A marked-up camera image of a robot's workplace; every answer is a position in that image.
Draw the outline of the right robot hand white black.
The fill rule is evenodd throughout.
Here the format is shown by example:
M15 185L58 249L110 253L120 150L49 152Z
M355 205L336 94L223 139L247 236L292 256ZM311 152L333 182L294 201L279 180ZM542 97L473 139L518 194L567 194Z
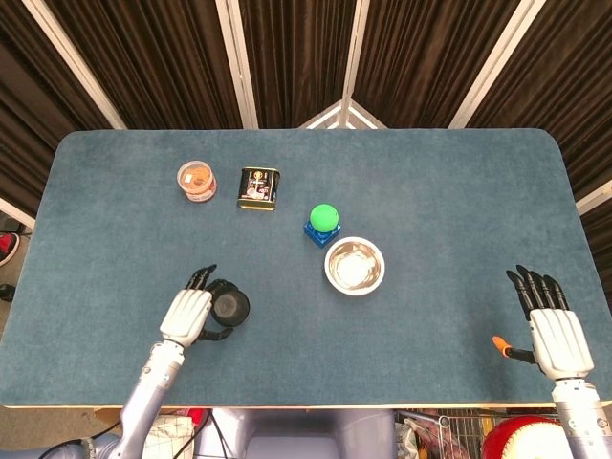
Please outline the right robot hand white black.
M506 276L528 322L532 348L519 349L494 336L495 348L507 359L537 365L552 381L587 377L594 369L593 358L579 318L557 281L521 265Z

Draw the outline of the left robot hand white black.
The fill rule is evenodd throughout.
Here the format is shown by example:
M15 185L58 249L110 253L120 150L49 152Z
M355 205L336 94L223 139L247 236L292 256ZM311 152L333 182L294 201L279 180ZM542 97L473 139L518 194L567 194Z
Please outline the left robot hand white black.
M213 264L197 270L176 294L160 326L164 340L187 348L197 340L220 341L233 333L234 325L222 331L206 329L208 315L215 303L222 295L238 291L233 283L225 279L216 279L208 285L208 278L216 268L217 265Z

